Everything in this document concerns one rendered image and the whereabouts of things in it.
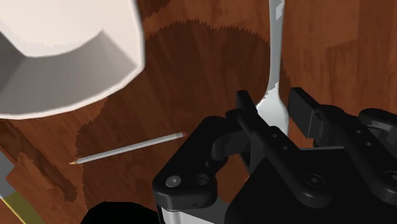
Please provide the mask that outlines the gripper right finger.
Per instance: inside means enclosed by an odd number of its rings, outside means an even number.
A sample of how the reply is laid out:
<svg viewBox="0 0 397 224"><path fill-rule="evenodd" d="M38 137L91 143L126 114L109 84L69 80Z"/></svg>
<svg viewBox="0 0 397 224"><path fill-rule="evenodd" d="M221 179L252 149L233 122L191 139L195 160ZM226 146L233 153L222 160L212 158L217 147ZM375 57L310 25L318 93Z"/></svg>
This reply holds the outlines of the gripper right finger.
<svg viewBox="0 0 397 224"><path fill-rule="evenodd" d="M318 103L304 89L289 92L288 113L301 133L321 147L343 147L369 190L397 205L397 115L367 108L358 116Z"/></svg>

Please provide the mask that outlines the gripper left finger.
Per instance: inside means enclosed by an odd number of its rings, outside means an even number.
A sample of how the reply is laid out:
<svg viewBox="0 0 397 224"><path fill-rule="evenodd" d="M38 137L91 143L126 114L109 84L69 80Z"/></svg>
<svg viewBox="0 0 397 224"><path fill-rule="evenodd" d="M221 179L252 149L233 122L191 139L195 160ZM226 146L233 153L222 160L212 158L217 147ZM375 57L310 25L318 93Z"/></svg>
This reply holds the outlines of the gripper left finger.
<svg viewBox="0 0 397 224"><path fill-rule="evenodd" d="M190 134L152 182L158 206L164 209L209 207L218 197L216 173L228 156L249 155L252 176L262 161L270 162L289 191L302 204L323 208L330 204L327 186L310 184L303 155L276 126L260 118L247 91L236 95L236 108L225 117L208 116Z"/></svg>

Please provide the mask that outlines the silver spoon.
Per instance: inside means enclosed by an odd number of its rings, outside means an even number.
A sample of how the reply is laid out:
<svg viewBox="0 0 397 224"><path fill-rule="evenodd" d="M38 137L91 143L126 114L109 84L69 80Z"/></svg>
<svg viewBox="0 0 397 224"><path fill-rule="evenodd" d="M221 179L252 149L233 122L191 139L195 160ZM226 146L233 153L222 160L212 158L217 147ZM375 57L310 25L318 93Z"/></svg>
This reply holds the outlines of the silver spoon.
<svg viewBox="0 0 397 224"><path fill-rule="evenodd" d="M282 29L285 0L268 0L270 16L270 71L268 85L262 100L256 105L258 114L270 126L276 126L286 135L289 129L289 115L279 95Z"/></svg>

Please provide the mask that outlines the grey pencil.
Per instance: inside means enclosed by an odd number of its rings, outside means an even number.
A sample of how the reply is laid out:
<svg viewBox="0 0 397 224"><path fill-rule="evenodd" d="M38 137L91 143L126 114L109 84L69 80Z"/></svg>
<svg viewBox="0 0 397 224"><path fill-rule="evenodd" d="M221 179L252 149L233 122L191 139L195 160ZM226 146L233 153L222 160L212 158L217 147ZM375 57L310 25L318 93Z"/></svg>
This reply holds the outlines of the grey pencil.
<svg viewBox="0 0 397 224"><path fill-rule="evenodd" d="M87 162L91 162L91 161L102 159L102 158L106 158L106 157L111 157L113 155L118 155L118 154L125 153L125 152L128 152L128 151L138 150L138 149L141 149L141 148L153 146L153 145L164 143L164 142L167 142L167 141L172 141L172 140L175 140L175 139L186 137L187 135L188 134L186 132L178 132L178 133L175 133L175 134L170 134L170 135L158 137L158 138L155 138L155 139L150 139L150 140L147 140L147 141L144 141L144 142L141 142L141 143L131 144L129 146L124 146L124 147L121 147L121 148L108 150L108 151L105 151L105 152L102 152L102 153L97 153L97 154L90 155L90 156L87 156L87 157L79 158L79 159L77 159L77 160L75 160L73 162L70 162L69 165L84 164L84 163L87 163Z"/></svg>

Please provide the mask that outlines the grey and yellow flat object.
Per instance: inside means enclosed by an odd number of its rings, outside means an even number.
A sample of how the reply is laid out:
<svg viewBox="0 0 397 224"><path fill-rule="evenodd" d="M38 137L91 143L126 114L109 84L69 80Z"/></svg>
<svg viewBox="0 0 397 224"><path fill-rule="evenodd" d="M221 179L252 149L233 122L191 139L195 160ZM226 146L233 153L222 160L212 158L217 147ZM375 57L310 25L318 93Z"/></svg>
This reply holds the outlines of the grey and yellow flat object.
<svg viewBox="0 0 397 224"><path fill-rule="evenodd" d="M0 199L23 224L45 224L31 203L6 180L13 168L14 164L0 151Z"/></svg>

